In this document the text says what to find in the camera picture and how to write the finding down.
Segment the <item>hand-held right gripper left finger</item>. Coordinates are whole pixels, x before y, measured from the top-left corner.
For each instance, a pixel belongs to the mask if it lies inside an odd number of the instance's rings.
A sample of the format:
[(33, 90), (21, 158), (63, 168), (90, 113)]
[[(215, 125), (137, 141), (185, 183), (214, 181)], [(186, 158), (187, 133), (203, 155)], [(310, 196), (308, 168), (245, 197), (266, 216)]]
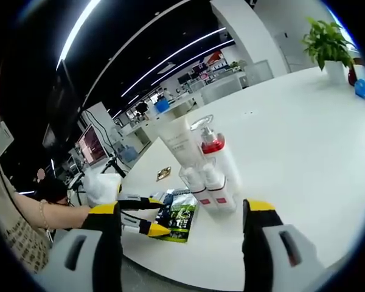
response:
[(72, 229), (50, 251), (36, 275), (44, 291), (121, 291), (119, 203), (93, 207), (80, 229)]

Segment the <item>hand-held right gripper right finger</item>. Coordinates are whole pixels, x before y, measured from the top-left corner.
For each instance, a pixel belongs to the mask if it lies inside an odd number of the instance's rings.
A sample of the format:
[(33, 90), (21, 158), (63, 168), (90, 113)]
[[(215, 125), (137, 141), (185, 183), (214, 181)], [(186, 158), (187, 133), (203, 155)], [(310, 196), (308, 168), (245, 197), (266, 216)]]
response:
[(274, 206), (243, 200), (245, 291), (309, 291), (324, 271), (315, 245)]

